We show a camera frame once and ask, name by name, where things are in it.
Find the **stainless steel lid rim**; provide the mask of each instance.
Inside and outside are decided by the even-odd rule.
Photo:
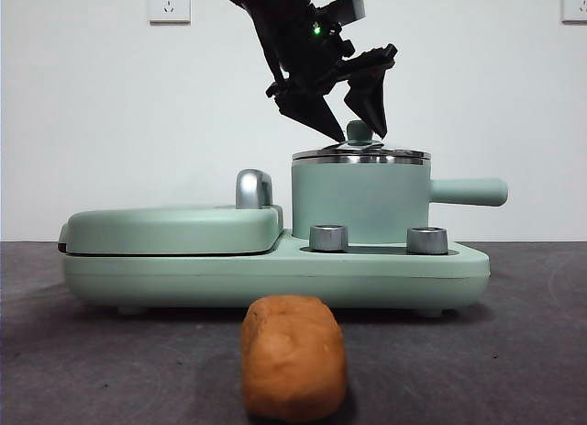
[[[402,164],[402,165],[419,165],[428,166],[430,159],[418,157],[395,157],[384,155],[337,155],[337,156],[318,156],[303,157],[293,159],[292,166],[313,164],[313,163],[332,163],[332,164]]]
[[[355,149],[330,149],[314,151],[302,151],[293,155],[295,161],[299,159],[319,158],[319,157],[344,157],[344,156],[378,156],[394,157],[407,159],[424,159],[430,160],[430,153],[423,151],[402,150],[402,149],[375,149],[356,147]]]

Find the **brown bread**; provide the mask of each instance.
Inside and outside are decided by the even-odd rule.
[[[289,423],[334,413],[347,389],[342,331],[313,296],[250,305],[240,335],[242,394],[251,414]]]

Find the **gray table surface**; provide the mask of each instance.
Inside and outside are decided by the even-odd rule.
[[[349,395],[324,424],[587,424],[587,242],[468,243],[492,278],[442,319],[337,310]],[[266,424],[239,396],[242,309],[88,308],[54,243],[2,244],[2,424]]]

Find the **appliance foot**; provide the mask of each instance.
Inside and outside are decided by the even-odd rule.
[[[149,311],[148,308],[133,308],[131,306],[121,306],[118,308],[118,315],[124,315],[127,317],[135,315],[143,315]]]

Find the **wall outlet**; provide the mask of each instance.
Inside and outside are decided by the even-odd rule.
[[[587,0],[562,0],[563,23],[587,23]]]
[[[189,23],[192,19],[191,0],[149,0],[151,23]]]

